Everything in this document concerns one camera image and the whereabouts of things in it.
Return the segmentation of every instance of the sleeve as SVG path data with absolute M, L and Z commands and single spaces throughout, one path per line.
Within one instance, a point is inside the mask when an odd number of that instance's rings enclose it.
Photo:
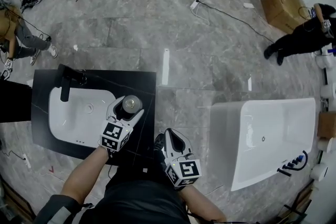
M 322 14 L 326 16 L 330 16 L 331 14 L 336 12 L 336 9 L 333 6 L 326 5 L 326 4 L 320 4 Z
M 81 205 L 73 198 L 65 195 L 52 195 L 33 223 L 71 223 L 80 210 Z

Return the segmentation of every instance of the shoe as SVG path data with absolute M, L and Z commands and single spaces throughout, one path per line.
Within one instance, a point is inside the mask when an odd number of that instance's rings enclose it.
M 35 64 L 35 62 L 36 62 L 36 58 L 37 58 L 37 56 L 40 54 L 40 52 L 41 52 L 41 50 L 36 49 L 34 55 L 31 56 L 31 58 L 30 58 L 30 65 L 31 65 L 31 66 L 32 66 L 33 64 Z
M 268 46 L 267 49 L 264 51 L 264 57 L 266 60 L 269 59 L 269 57 L 271 57 L 271 55 L 274 53 L 275 51 L 272 49 L 272 46 Z
M 284 62 L 283 60 L 284 60 L 284 56 L 281 56 L 278 54 L 277 63 L 279 66 L 282 65 L 282 63 Z
M 53 58 L 56 58 L 57 55 L 58 55 L 58 50 L 52 43 L 50 43 L 50 46 L 48 48 L 48 52 L 51 54 L 51 56 Z

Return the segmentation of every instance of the black countertop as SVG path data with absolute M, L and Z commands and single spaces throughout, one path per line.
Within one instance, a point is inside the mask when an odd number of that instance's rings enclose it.
M 144 114 L 135 125 L 130 139 L 108 164 L 139 165 L 153 159 L 154 115 L 156 73 L 136 71 L 86 70 L 87 83 L 79 85 L 72 81 L 72 88 L 108 90 L 115 98 L 136 95 L 143 104 Z M 54 88 L 56 70 L 36 70 L 31 99 L 31 132 L 33 142 L 52 151 L 84 159 L 91 154 L 92 147 L 81 146 L 59 140 L 49 128 L 49 94 Z

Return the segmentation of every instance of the bathtub faucet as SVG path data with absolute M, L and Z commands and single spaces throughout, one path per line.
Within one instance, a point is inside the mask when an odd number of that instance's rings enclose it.
M 282 173 L 282 174 L 285 175 L 285 176 L 289 176 L 289 177 L 292 176 L 292 174 L 290 174 L 290 173 L 288 173 L 288 172 L 285 172 L 284 170 L 281 170 L 280 168 L 277 169 L 277 172 Z
M 301 171 L 302 169 L 304 169 L 308 162 L 308 154 L 306 151 L 303 151 L 303 154 L 306 160 L 304 161 L 304 164 L 300 168 L 295 168 L 292 164 L 289 163 L 288 165 L 284 165 L 282 169 L 288 169 L 288 170 L 293 170 L 293 171 Z

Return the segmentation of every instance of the cable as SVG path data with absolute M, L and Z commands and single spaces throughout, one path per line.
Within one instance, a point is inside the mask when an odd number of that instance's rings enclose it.
M 2 152 L 2 154 L 7 155 L 8 157 L 9 157 L 9 155 L 10 155 L 11 153 L 13 153 L 14 155 L 16 155 L 16 156 L 17 156 L 18 158 L 20 158 L 21 160 L 23 160 L 23 161 L 26 160 L 26 158 L 22 158 L 22 157 L 20 157 L 20 156 L 17 155 L 14 151 L 9 151 L 8 154 L 7 154 L 6 152 L 3 152 L 2 150 L 1 150 L 1 152 Z
M 299 7 L 299 9 L 298 9 L 298 14 L 299 14 L 303 19 L 307 20 L 308 17 L 303 17 L 303 16 L 300 14 L 300 10 L 301 10 L 302 8 L 307 8 L 307 9 L 310 9 L 310 10 L 312 10 L 312 8 L 305 7 L 305 6 L 301 6 L 301 7 Z
M 16 14 L 15 12 L 11 11 L 9 8 L 7 8 L 6 6 L 0 4 L 1 7 L 6 8 L 10 13 L 14 14 L 15 16 L 17 16 L 18 18 L 24 20 L 26 23 L 30 24 L 31 26 L 33 26 L 37 31 L 45 34 L 46 36 L 50 37 L 48 34 L 44 33 L 43 31 L 41 31 L 40 29 L 38 29 L 35 25 L 31 24 L 30 22 L 28 22 L 26 19 L 22 18 L 22 16 Z
M 319 56 L 330 56 L 330 55 L 333 55 L 333 53 L 330 53 L 330 54 L 316 54 L 316 52 L 314 52 L 314 55 L 317 57 Z
M 225 184 L 223 184 L 223 185 L 220 185 L 219 187 L 215 188 L 214 190 L 210 191 L 209 193 L 207 193 L 207 194 L 204 194 L 204 196 L 207 196 L 207 195 L 209 195 L 209 194 L 213 193 L 215 190 L 218 190 L 219 188 L 223 187 L 224 185 L 225 185 Z
M 233 19 L 236 19 L 236 20 L 238 20 L 238 21 L 240 21 L 240 22 L 242 22 L 242 23 L 244 23 L 244 24 L 247 24 L 247 25 L 248 25 L 248 26 L 249 26 L 255 33 L 257 33 L 258 35 L 260 35 L 260 36 L 262 36 L 262 37 L 265 37 L 266 39 L 268 39 L 268 40 L 271 41 L 272 43 L 275 43 L 273 40 L 269 39 L 269 38 L 266 37 L 265 35 L 259 33 L 258 31 L 256 31 L 256 30 L 255 30 L 249 23 L 247 23 L 247 22 L 245 22 L 245 21 L 243 21 L 243 20 L 240 20 L 240 19 L 238 19 L 238 18 L 236 18 L 236 17 L 234 17 L 234 16 L 232 16 L 232 15 L 230 15 L 230 14 L 228 14 L 228 13 L 226 13 L 226 12 L 224 12 L 224 11 L 218 9 L 218 8 L 211 7 L 211 6 L 209 6 L 208 4 L 205 4 L 205 3 L 203 3 L 203 2 L 201 2 L 201 1 L 199 1 L 199 0 L 196 0 L 196 2 L 199 2 L 199 3 L 203 4 L 204 6 L 207 6 L 208 8 L 215 9 L 215 10 L 221 12 L 221 13 L 226 14 L 227 16 L 229 16 L 229 17 L 231 17 L 231 18 L 233 18 Z
M 199 5 L 197 5 L 197 11 L 196 11 L 196 13 L 194 13 L 193 9 L 191 9 L 191 12 L 192 12 L 192 14 L 194 14 L 194 15 L 195 15 L 196 17 L 198 17 L 198 18 L 201 18 L 201 19 L 205 20 L 205 21 L 207 22 L 207 25 L 209 26 L 209 25 L 210 25 L 210 22 L 209 22 L 209 20 L 208 20 L 208 19 L 206 19 L 206 18 L 203 18 L 203 17 L 202 17 L 202 16 L 200 16 L 200 15 L 197 15 L 198 8 L 199 8 Z
M 112 168 L 112 165 L 110 166 L 110 169 L 109 169 L 109 171 L 107 172 L 107 175 L 108 175 L 109 179 L 112 179 L 112 177 L 110 177 L 110 171 L 111 171 L 111 168 Z

